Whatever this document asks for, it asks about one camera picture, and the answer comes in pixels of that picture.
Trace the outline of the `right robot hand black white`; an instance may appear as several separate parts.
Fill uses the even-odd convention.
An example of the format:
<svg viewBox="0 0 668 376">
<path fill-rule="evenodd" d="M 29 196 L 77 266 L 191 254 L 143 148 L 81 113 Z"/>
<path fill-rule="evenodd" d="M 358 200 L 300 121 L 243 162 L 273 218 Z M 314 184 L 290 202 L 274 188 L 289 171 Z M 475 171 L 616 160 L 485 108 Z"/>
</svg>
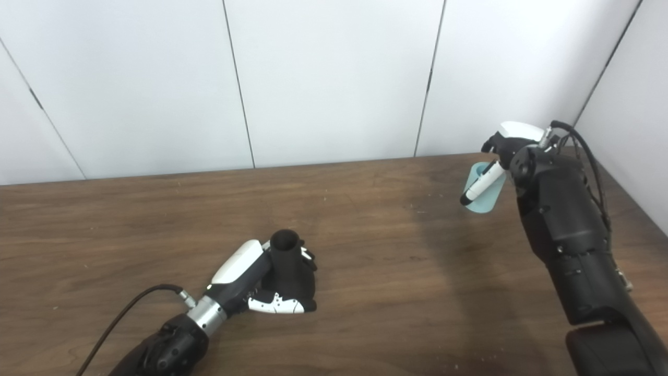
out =
<svg viewBox="0 0 668 376">
<path fill-rule="evenodd" d="M 504 121 L 489 139 L 485 140 L 482 153 L 494 153 L 496 159 L 486 165 L 483 172 L 462 193 L 460 203 L 468 206 L 483 195 L 493 183 L 510 168 L 510 162 L 522 148 L 537 145 L 544 129 L 525 122 Z"/>
</svg>

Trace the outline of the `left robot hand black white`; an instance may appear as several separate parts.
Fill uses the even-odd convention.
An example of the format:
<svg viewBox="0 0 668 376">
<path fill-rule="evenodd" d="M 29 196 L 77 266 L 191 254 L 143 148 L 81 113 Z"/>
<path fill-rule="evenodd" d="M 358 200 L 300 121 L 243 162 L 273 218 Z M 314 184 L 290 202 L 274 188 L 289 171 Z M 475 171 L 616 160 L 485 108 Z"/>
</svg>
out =
<svg viewBox="0 0 668 376">
<path fill-rule="evenodd" d="M 246 241 L 215 273 L 204 295 L 232 317 L 246 310 L 301 314 L 317 310 L 315 255 L 305 241 Z"/>
</svg>

